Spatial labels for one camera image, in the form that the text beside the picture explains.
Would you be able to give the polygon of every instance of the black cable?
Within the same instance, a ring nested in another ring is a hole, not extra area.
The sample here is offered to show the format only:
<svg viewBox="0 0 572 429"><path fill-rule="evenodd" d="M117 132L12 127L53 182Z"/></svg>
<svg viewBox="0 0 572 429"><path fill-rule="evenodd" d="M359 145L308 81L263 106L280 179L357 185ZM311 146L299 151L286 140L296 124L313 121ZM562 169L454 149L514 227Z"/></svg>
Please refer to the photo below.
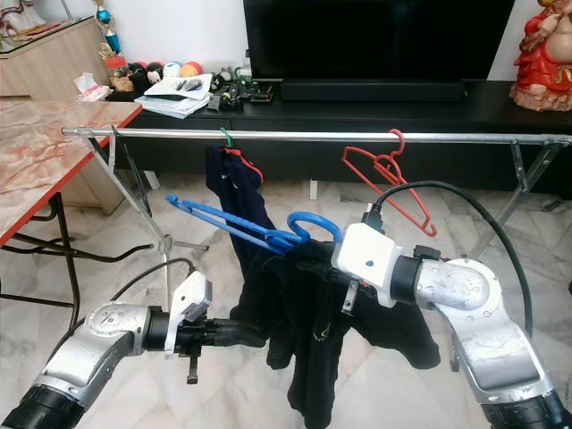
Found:
<svg viewBox="0 0 572 429"><path fill-rule="evenodd" d="M186 257L176 257L174 259L171 259L170 261L167 262L162 262L161 264L157 264L152 266L151 268L149 268L148 270L146 270L145 272L141 273L140 275L138 275L137 277L135 277L133 280L131 280L130 282L128 282L125 286L123 286L121 289L119 289L119 291L112 296L112 298L110 299L110 301L115 301L117 300L123 293L125 293L131 286L133 286L135 283L137 283L138 281L140 281L141 279L145 278L146 276L150 275L151 273L157 271L160 268L163 268L164 266L167 265L171 265L171 264L176 264L178 262L184 262L185 264L187 264L189 266L189 273L187 274L187 277L189 277L194 271L195 271L195 266L193 265L192 262L190 262ZM83 325L83 323L85 322L86 318L82 317L72 328L70 328L64 335L63 337L57 342L57 344L54 347L54 350L52 350L52 353L50 354L50 357L47 359L47 362L49 362L55 355L55 353L57 352L57 350L60 349L60 347L62 347L62 345L70 339L70 337L73 335L73 333L80 327Z"/></svg>
<svg viewBox="0 0 572 429"><path fill-rule="evenodd" d="M499 237L500 242L507 250L509 254L510 261L515 267L515 271L517 272L518 280L520 281L520 289L522 290L523 300L525 303L525 330L528 333L528 336L532 338L533 336L533 301L530 294L530 287L528 286L528 280L526 279L525 270L523 269L522 265L520 264L520 260L518 259L517 251L515 250L512 242L510 242L509 236L507 233L502 229L501 225L497 222L497 220L492 217L492 215L488 212L484 206L479 203L479 201L473 197L470 193L466 192L465 190L458 188L454 185L449 183L445 183L443 181L415 181L411 183L406 183L405 185L399 185L394 188L391 188L385 191L375 202L372 211L381 212L381 207L383 202L392 196L393 194L400 192L405 189L413 189L413 188L441 188L446 189L458 196L464 198L466 202L468 202L473 208L479 212L479 214L483 217L483 219L491 225L492 230L497 234Z"/></svg>

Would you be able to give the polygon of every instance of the tile floor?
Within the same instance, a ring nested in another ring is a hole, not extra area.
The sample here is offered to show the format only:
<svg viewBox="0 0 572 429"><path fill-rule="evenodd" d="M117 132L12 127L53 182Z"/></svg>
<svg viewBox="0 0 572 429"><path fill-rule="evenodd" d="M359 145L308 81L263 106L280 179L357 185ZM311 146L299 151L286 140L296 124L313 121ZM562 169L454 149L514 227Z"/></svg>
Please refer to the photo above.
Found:
<svg viewBox="0 0 572 429"><path fill-rule="evenodd" d="M218 206L217 197L197 175L164 174L162 188L149 192L154 218L177 240L205 243L206 253L177 248L175 256L192 257L214 284L211 317L226 317L240 295L241 275L228 236L191 218L164 202L169 193ZM366 186L326 183L319 186L317 201L307 199L308 182L267 182L262 188L268 213L280 227L292 211L324 215L347 227L358 222L365 203L375 198ZM484 223L459 198L438 190L421 192L439 234L435 239L416 230L394 209L386 208L387 234L408 251L416 244L439 248L448 257L468 252ZM492 212L509 194L475 193ZM405 207L420 215L405 194L396 196ZM535 328L534 343L551 370L562 400L572 408L572 204L563 202L550 212L543 209L554 196L532 195L507 224L509 236L526 268L531 283ZM101 254L119 254L152 236L135 212L123 203L113 215L95 209L67 209L71 235L78 248ZM30 223L24 231L49 239L57 235L56 223ZM327 233L312 230L315 238ZM523 320L522 297L510 262L494 241L482 256L504 287L509 313ZM85 315L105 302L125 282L159 262L153 251L137 254L115 265L77 260ZM174 283L182 280L182 268L173 267ZM14 255L0 252L0 276L6 293L29 294L45 299L68 299L69 281L61 258ZM164 300L160 274L151 276L130 291L125 300L161 304ZM353 429L411 427L435 429L484 429L480 408L461 374L449 369L449 331L439 316L426 313L442 363L428 371L416 371L397 352L374 349L356 332L345 337L336 384L331 428ZM58 338L68 324L69 312L61 308L0 301L0 419L4 418L29 388ZM188 386L185 359L164 360L161 354L124 359L98 402L80 422L82 429L208 429L284 428L301 429L303 420L286 399L292 365L272 371L265 365L265 351L233 347L203 349L199 360L199 385Z"/></svg>

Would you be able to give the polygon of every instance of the trophy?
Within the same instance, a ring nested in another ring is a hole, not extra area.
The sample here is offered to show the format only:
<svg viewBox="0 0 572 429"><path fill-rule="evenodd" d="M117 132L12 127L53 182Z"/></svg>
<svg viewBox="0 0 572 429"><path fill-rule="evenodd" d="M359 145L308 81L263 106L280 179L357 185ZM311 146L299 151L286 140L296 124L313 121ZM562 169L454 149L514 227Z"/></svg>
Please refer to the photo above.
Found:
<svg viewBox="0 0 572 429"><path fill-rule="evenodd" d="M97 25L103 31L107 44L116 54L119 54L121 49L119 47L119 38L117 37L117 33L114 31L114 17L111 16L109 11L104 8L104 0L93 0L93 3L97 6L96 14L94 16Z"/></svg>

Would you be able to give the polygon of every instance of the metal rail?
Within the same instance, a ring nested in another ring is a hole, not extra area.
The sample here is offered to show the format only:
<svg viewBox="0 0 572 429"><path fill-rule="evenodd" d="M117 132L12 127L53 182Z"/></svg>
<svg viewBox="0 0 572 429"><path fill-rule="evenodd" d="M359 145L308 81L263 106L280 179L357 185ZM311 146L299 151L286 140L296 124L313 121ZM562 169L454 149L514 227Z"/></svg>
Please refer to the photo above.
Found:
<svg viewBox="0 0 572 429"><path fill-rule="evenodd" d="M155 139L226 139L218 130L153 130L121 128L117 132L124 137ZM395 134L387 132L283 132L283 131L235 131L228 133L233 139L280 140L280 141L331 141L331 142L387 142L397 140ZM65 136L90 135L111 137L114 132L106 128L63 128ZM548 146L572 145L572 136L563 134L459 134L459 133L405 133L408 143L479 143L487 145Z"/></svg>

